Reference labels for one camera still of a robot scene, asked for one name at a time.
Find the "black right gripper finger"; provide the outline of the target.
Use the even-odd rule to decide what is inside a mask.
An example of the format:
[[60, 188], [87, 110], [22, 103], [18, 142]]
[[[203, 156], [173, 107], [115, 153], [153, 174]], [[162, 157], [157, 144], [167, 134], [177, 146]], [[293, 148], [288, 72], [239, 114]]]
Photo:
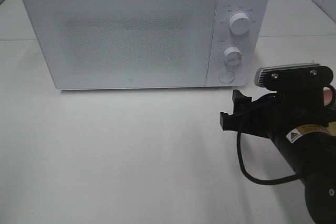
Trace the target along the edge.
[[238, 131], [243, 118], [244, 114], [229, 115], [228, 113], [220, 112], [219, 123], [223, 131]]
[[233, 90], [232, 95], [233, 112], [238, 113], [245, 110], [252, 103], [252, 97], [243, 95], [239, 90]]

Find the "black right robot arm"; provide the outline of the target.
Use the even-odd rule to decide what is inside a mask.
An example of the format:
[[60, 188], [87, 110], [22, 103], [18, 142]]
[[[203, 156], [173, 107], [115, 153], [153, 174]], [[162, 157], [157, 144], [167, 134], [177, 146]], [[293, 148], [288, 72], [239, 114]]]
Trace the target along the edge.
[[224, 131], [271, 140], [293, 170], [293, 175], [259, 179], [244, 164], [241, 142], [237, 156], [242, 174], [259, 185], [281, 185], [299, 180], [306, 206], [315, 223], [335, 223], [335, 108], [325, 104], [323, 88], [282, 90], [257, 100], [233, 91], [234, 111], [220, 113]]

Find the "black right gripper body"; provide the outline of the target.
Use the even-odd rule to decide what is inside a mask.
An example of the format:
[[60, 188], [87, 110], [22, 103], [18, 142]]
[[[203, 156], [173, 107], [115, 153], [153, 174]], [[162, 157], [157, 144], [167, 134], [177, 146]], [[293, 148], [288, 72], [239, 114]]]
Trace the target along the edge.
[[333, 136], [333, 106], [322, 91], [271, 93], [244, 112], [240, 132], [271, 140], [301, 140], [309, 135]]

